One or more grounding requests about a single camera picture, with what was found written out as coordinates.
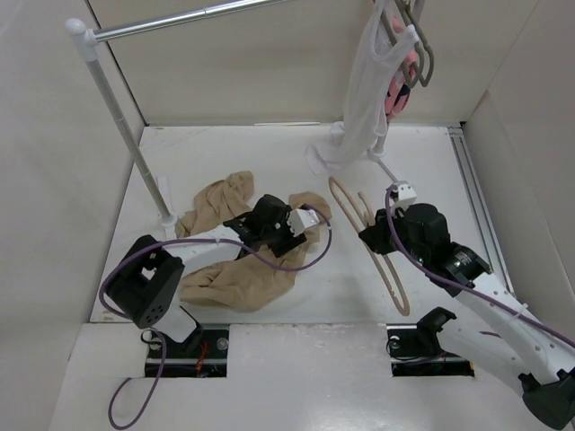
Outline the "wooden clothes hanger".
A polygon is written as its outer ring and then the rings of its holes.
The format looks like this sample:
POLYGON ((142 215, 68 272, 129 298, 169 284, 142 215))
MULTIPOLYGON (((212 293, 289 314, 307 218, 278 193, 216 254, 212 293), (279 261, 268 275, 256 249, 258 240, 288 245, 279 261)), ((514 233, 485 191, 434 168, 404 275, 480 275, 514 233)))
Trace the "wooden clothes hanger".
POLYGON ((376 236, 378 233, 376 215, 367 196, 362 191, 357 193, 357 198, 364 206, 361 209, 351 192, 335 177, 330 176, 328 178, 328 187, 332 197, 366 247, 395 309, 403 317, 408 317, 411 314, 408 295, 395 265, 387 255, 381 254, 381 251, 385 251, 385 249, 382 248, 383 244, 376 236))

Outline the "beige t shirt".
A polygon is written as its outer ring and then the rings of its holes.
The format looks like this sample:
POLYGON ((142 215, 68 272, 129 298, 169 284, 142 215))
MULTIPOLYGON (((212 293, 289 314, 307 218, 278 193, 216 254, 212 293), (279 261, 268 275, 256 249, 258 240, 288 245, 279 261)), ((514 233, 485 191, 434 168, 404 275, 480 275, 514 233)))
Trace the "beige t shirt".
MULTIPOLYGON (((185 213, 175 227, 178 238, 205 233, 251 208, 254 193, 249 171, 234 172, 223 180, 207 185, 193 199, 194 209, 185 213)), ((282 268, 277 270, 249 255, 196 271, 181 280, 181 299, 185 303, 227 308, 237 312, 255 312, 280 298, 294 286, 294 268, 304 265, 313 245, 320 241, 320 229, 305 233, 306 242, 288 254, 276 258, 263 247, 262 257, 282 268)))

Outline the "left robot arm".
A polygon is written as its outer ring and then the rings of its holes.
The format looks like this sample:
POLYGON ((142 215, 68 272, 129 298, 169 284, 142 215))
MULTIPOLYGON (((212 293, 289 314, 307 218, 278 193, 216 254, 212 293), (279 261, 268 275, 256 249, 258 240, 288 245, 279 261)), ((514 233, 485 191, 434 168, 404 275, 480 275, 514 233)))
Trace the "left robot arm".
POLYGON ((201 325, 181 306, 178 286, 191 273, 223 262, 254 256, 265 247, 277 258, 306 240, 320 218, 309 206, 293 208, 269 194, 255 207, 217 227, 180 240, 140 237, 106 278, 102 298, 141 330, 156 330, 181 356, 198 348, 201 325))

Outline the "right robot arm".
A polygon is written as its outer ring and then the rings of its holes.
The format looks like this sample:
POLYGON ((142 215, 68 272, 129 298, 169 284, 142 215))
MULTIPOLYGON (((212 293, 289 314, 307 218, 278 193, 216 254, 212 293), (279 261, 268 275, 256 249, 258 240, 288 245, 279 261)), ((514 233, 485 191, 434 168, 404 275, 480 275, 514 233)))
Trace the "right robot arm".
POLYGON ((434 285, 488 326, 465 327, 436 307, 417 322, 388 329, 391 357, 413 364, 442 354, 478 365, 517 393, 540 422, 563 430, 574 419, 574 342, 540 322, 475 251, 453 242, 430 204, 376 213, 358 234, 375 254, 399 251, 434 285))

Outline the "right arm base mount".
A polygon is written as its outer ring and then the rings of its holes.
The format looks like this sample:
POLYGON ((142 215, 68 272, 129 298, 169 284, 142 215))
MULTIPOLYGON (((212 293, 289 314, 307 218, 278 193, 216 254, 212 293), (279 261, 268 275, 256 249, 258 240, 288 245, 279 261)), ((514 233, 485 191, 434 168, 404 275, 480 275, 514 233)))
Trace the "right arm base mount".
POLYGON ((415 324, 387 325, 386 334, 393 377, 475 377, 468 360, 426 344, 415 324))

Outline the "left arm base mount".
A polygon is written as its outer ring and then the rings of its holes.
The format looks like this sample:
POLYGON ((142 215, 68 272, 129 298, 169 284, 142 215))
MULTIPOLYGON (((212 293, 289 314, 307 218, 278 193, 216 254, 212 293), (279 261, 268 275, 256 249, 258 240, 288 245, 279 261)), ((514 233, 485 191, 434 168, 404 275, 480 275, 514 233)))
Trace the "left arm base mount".
POLYGON ((196 331, 190 341, 177 343, 147 332, 140 335, 146 345, 145 377, 155 377, 165 355, 161 376, 165 378, 225 378, 229 348, 229 326, 208 325, 196 331))

